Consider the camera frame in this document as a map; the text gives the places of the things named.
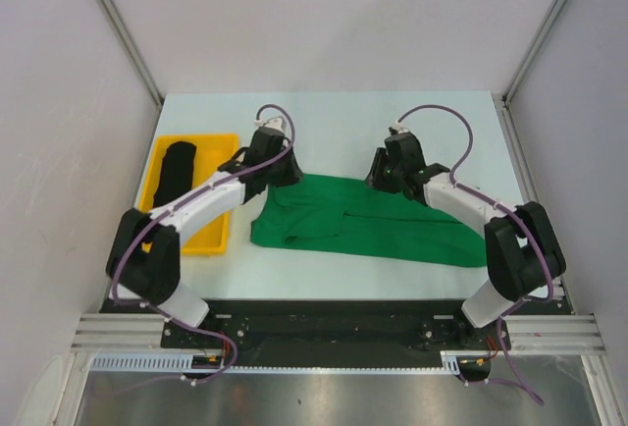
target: cable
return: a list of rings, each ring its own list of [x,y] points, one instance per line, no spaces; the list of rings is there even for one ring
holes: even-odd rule
[[[167,209],[164,212],[162,212],[161,214],[159,214],[158,216],[156,216],[155,218],[153,218],[150,222],[148,222],[148,224],[137,234],[137,236],[133,239],[133,241],[131,242],[131,244],[129,245],[129,247],[127,248],[127,250],[125,251],[125,253],[123,254],[123,256],[120,258],[120,261],[118,262],[118,265],[116,267],[116,270],[114,272],[114,275],[112,277],[112,285],[111,285],[111,294],[112,294],[112,298],[114,299],[114,302],[116,304],[119,305],[133,305],[133,304],[138,304],[138,303],[146,303],[148,307],[150,307],[153,311],[155,311],[156,313],[164,316],[165,318],[167,318],[168,320],[170,320],[171,323],[185,329],[188,330],[192,333],[196,333],[199,335],[205,335],[205,336],[209,336],[212,338],[218,338],[219,340],[222,340],[224,343],[228,343],[229,346],[232,348],[233,350],[233,355],[231,357],[231,359],[229,360],[229,362],[225,363],[223,365],[223,367],[221,367],[220,369],[218,369],[216,372],[212,373],[210,377],[206,378],[206,379],[199,379],[199,380],[193,380],[191,382],[191,385],[196,385],[196,384],[204,384],[207,382],[210,382],[214,379],[216,379],[217,377],[221,376],[223,373],[225,373],[225,371],[227,371],[229,368],[231,368],[237,360],[237,345],[236,343],[234,343],[234,341],[229,338],[228,336],[225,336],[224,334],[221,333],[216,333],[213,331],[208,331],[208,330],[203,330],[200,328],[196,328],[193,326],[190,326],[188,324],[186,324],[185,322],[178,320],[176,318],[173,318],[169,313],[166,313],[165,311],[163,311],[162,309],[160,309],[158,306],[155,306],[153,304],[147,303],[145,301],[142,300],[122,300],[118,294],[118,284],[120,283],[120,279],[122,277],[122,272],[125,268],[125,266],[127,265],[127,262],[129,262],[129,259],[131,258],[131,255],[133,254],[133,252],[139,247],[139,245],[142,243],[142,241],[146,238],[146,236],[148,235],[148,233],[155,228],[162,220],[164,220],[165,218],[167,218],[168,216],[172,215],[172,213],[174,211],[180,210],[181,208],[185,207],[186,205],[188,205],[190,202],[194,201],[196,198],[200,197],[201,195],[203,195],[204,193],[208,192],[209,190],[216,188],[217,186],[221,186],[223,184],[226,184],[230,181],[233,181],[235,179],[238,179],[242,176],[248,175],[250,173],[254,173],[256,171],[259,171],[260,169],[263,169],[265,167],[271,166],[272,164],[276,163],[277,161],[279,161],[280,159],[284,158],[284,156],[286,156],[288,153],[290,153],[290,151],[292,150],[292,147],[294,146],[294,138],[295,138],[295,128],[294,128],[294,122],[292,121],[291,116],[289,115],[289,113],[282,107],[280,107],[279,105],[275,105],[275,104],[266,104],[262,107],[260,107],[260,109],[257,111],[257,114],[255,115],[255,119],[259,120],[261,114],[267,110],[267,109],[275,109],[279,112],[282,113],[282,115],[284,115],[284,117],[286,117],[286,120],[288,122],[289,128],[290,128],[290,139],[288,140],[288,145],[282,150],[280,151],[277,156],[274,156],[266,161],[264,161],[263,163],[260,163],[258,165],[252,166],[248,169],[242,170],[242,171],[238,171],[237,173],[233,173],[230,174],[224,178],[219,179],[218,181],[211,183],[211,184],[207,184],[204,186],[199,187],[198,189],[196,189],[191,195],[189,195],[188,197],[186,197],[185,199],[183,199],[182,201],[178,202],[176,205],[173,206],[172,210],[171,209]],[[135,384],[133,386],[127,387],[125,389],[122,389],[121,391],[116,392],[116,395],[119,393],[123,393],[123,392],[129,392],[131,390],[134,390],[135,388],[138,387],[142,387],[144,385],[148,385],[148,384],[152,384],[153,382],[158,382],[161,380],[173,380],[175,378],[180,379],[180,376],[175,376],[175,375],[168,375],[168,376],[159,376],[159,377],[155,377],[153,379],[149,379],[147,381],[144,382],[140,382],[139,384]]]
[[[462,114],[460,114],[459,112],[451,109],[450,107],[445,107],[444,105],[426,104],[426,105],[419,105],[417,107],[414,107],[414,108],[408,110],[405,114],[403,114],[401,117],[399,117],[397,122],[400,124],[404,119],[406,119],[408,116],[412,115],[414,112],[417,112],[419,110],[424,110],[424,109],[443,110],[445,112],[448,112],[449,114],[454,115],[455,117],[457,117],[460,120],[460,122],[462,122],[462,124],[464,125],[465,129],[467,130],[467,134],[468,134],[468,138],[469,139],[467,141],[467,147],[464,150],[464,153],[462,154],[460,159],[458,159],[455,162],[455,164],[451,167],[451,171],[449,172],[449,181],[454,186],[461,188],[463,191],[473,195],[476,198],[479,198],[480,200],[482,200],[482,201],[488,203],[489,205],[492,205],[494,208],[500,210],[505,215],[507,215],[521,229],[521,231],[523,232],[525,237],[528,239],[528,243],[532,246],[532,249],[534,250],[535,255],[539,259],[539,262],[541,263],[541,268],[543,270],[543,274],[544,274],[545,279],[546,279],[546,284],[548,286],[548,296],[546,296],[546,297],[528,296],[528,297],[521,298],[514,305],[512,305],[510,308],[508,308],[506,311],[504,311],[497,319],[497,323],[496,323],[496,326],[497,326],[497,341],[499,342],[499,346],[501,347],[501,350],[503,351],[503,355],[504,355],[506,361],[508,362],[508,365],[510,366],[510,369],[512,370],[512,373],[517,378],[519,383],[513,382],[511,380],[507,380],[507,379],[487,379],[484,382],[468,382],[468,381],[466,381],[464,379],[464,377],[462,377],[462,375],[460,375],[459,378],[465,383],[465,386],[473,385],[473,384],[503,384],[503,385],[510,385],[510,386],[513,386],[513,387],[516,387],[518,389],[523,390],[524,392],[526,392],[530,396],[530,398],[532,398],[533,401],[535,401],[536,403],[538,403],[540,405],[543,405],[543,404],[545,404],[543,399],[532,389],[532,387],[528,384],[528,382],[525,380],[525,378],[523,377],[523,375],[521,374],[521,372],[519,371],[519,369],[515,365],[514,360],[512,359],[512,356],[510,355],[510,353],[508,352],[508,349],[506,348],[506,345],[505,345],[505,342],[504,342],[503,338],[500,336],[500,333],[501,333],[501,326],[502,326],[502,323],[503,323],[503,317],[504,316],[508,316],[509,314],[513,313],[515,310],[519,309],[526,301],[535,300],[535,301],[539,301],[539,302],[543,302],[543,303],[548,303],[548,302],[553,300],[553,281],[552,281],[552,278],[551,278],[550,267],[548,266],[548,263],[547,263],[546,259],[543,257],[543,252],[541,251],[541,247],[539,246],[539,243],[536,241],[536,239],[532,235],[532,232],[528,229],[528,227],[525,225],[523,220],[521,220],[517,215],[515,215],[515,213],[512,212],[509,208],[505,207],[504,205],[502,205],[501,203],[497,202],[493,198],[489,197],[488,195],[485,195],[484,193],[480,192],[479,190],[477,190],[477,189],[475,189],[473,187],[467,186],[467,185],[459,182],[456,179],[456,177],[455,177],[456,171],[462,165],[462,163],[467,159],[467,157],[471,153],[471,149],[473,147],[473,131],[471,130],[471,125],[469,125],[469,122],[464,118],[464,116]]]

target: green fabric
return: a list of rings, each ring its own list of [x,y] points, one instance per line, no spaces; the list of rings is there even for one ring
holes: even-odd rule
[[[486,265],[484,241],[457,220],[355,179],[306,175],[295,186],[269,187],[251,227],[260,246]]]

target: green pants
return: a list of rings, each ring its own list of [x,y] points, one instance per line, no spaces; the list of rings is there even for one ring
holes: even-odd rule
[[[251,227],[260,246],[486,265],[484,241],[457,220],[355,179],[306,175],[295,186],[270,187]]]

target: green cloth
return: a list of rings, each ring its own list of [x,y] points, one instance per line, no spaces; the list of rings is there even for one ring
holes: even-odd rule
[[[306,175],[295,186],[269,187],[251,224],[260,246],[486,265],[484,241],[457,220],[401,194],[356,179]]]

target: white table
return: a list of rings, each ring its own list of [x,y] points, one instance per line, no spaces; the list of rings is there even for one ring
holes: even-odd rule
[[[303,172],[357,179],[366,177],[375,148],[403,112],[425,103],[452,107],[475,135],[459,178],[503,200],[521,201],[493,99],[484,91],[170,94],[156,136],[237,133],[240,144],[248,144],[254,114],[266,103],[292,115]],[[451,166],[466,146],[464,127],[446,112],[422,111],[404,123],[420,139],[428,163]],[[224,256],[183,258],[182,279],[189,287],[207,298],[464,298],[488,278],[486,268],[256,246],[249,241],[250,222],[264,201],[262,194],[234,211]]]

